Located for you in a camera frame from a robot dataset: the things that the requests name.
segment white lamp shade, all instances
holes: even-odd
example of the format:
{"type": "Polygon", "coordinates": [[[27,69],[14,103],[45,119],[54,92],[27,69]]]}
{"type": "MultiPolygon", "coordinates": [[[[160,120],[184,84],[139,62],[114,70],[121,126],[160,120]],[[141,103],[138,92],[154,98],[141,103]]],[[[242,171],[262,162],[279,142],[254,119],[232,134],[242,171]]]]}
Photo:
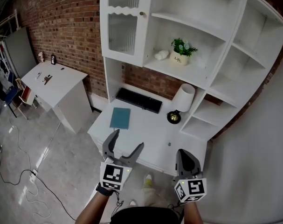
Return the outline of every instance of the white lamp shade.
{"type": "Polygon", "coordinates": [[[190,84],[182,84],[173,97],[173,107],[180,112],[187,112],[192,104],[195,88],[190,84]]]}

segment blue notebook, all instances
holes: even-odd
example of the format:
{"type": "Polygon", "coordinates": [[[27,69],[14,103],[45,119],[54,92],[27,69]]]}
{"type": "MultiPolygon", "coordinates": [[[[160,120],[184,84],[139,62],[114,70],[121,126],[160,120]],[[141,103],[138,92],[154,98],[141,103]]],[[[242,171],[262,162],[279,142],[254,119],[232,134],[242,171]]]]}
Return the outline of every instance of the blue notebook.
{"type": "Polygon", "coordinates": [[[131,109],[113,108],[110,128],[128,129],[131,109]]]}

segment table lamp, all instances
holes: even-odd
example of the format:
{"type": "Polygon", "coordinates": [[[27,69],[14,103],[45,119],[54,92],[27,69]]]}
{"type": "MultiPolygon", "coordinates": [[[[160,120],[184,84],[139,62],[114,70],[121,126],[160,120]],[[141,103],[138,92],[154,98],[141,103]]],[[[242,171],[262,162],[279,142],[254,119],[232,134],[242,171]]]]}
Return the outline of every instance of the table lamp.
{"type": "Polygon", "coordinates": [[[167,120],[172,124],[178,124],[181,120],[180,112],[187,112],[192,104],[195,95],[195,88],[190,84],[182,84],[173,97],[175,111],[167,114],[167,120]]]}

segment blue chair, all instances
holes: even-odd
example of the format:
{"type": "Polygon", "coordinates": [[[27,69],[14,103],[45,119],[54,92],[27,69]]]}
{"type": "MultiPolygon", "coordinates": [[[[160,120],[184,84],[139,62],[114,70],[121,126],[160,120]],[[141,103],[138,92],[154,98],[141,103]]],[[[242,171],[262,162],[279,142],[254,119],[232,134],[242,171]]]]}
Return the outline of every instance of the blue chair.
{"type": "Polygon", "coordinates": [[[12,110],[12,107],[10,106],[10,104],[13,102],[13,105],[19,110],[19,112],[24,116],[25,119],[27,119],[27,117],[24,115],[24,113],[21,111],[21,109],[19,108],[19,106],[22,104],[22,100],[19,98],[19,96],[22,94],[22,91],[19,90],[15,84],[15,75],[14,73],[10,72],[9,77],[8,77],[9,82],[11,82],[13,84],[12,89],[9,91],[9,93],[7,94],[6,98],[5,98],[5,102],[6,105],[9,106],[10,110],[12,111],[13,115],[15,117],[17,117],[14,113],[14,111],[12,110]]]}

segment wristwatch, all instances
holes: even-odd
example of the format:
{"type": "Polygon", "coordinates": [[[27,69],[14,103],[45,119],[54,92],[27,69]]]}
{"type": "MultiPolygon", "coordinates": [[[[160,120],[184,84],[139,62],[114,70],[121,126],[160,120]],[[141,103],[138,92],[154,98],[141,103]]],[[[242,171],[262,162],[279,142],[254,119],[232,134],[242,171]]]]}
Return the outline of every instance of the wristwatch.
{"type": "Polygon", "coordinates": [[[98,186],[96,187],[96,190],[99,192],[99,193],[101,193],[101,194],[103,194],[104,196],[111,196],[112,194],[113,194],[113,190],[107,190],[106,188],[103,188],[102,186],[101,186],[101,183],[99,182],[99,184],[98,184],[98,186]]]}

